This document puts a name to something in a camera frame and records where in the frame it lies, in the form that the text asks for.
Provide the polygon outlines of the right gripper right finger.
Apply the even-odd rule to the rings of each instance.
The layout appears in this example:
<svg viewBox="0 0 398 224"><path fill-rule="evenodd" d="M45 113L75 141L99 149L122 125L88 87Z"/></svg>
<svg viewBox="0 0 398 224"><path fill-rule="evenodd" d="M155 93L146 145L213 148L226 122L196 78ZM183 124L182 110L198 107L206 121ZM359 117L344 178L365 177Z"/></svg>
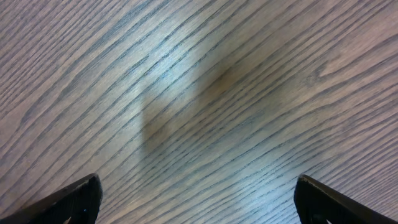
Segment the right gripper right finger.
<svg viewBox="0 0 398 224"><path fill-rule="evenodd" d="M397 224L304 174L297 179L294 203L302 223Z"/></svg>

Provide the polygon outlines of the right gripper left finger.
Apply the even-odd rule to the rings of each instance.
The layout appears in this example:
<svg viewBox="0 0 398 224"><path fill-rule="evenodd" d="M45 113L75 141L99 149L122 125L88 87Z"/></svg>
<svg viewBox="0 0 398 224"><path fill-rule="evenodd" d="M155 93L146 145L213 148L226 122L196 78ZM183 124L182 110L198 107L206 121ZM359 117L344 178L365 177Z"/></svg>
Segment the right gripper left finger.
<svg viewBox="0 0 398 224"><path fill-rule="evenodd" d="M92 173L1 219L1 223L94 223L102 196L100 178Z"/></svg>

